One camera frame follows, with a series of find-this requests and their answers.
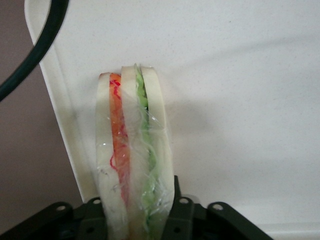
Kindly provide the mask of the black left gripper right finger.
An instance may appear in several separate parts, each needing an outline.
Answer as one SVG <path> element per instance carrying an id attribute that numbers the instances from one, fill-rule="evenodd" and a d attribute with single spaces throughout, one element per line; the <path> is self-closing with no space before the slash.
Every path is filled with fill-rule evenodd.
<path id="1" fill-rule="evenodd" d="M 191 240 L 195 203 L 182 195 L 179 178 L 174 176 L 174 200 L 166 220 L 161 240 Z"/>

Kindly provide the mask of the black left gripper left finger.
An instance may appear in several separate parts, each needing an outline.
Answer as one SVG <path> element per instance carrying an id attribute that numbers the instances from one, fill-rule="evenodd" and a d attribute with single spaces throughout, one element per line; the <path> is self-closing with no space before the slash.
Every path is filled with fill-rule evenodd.
<path id="1" fill-rule="evenodd" d="M 107 240 L 108 227 L 102 201 L 99 197 L 90 199 L 75 210 L 76 240 Z"/>

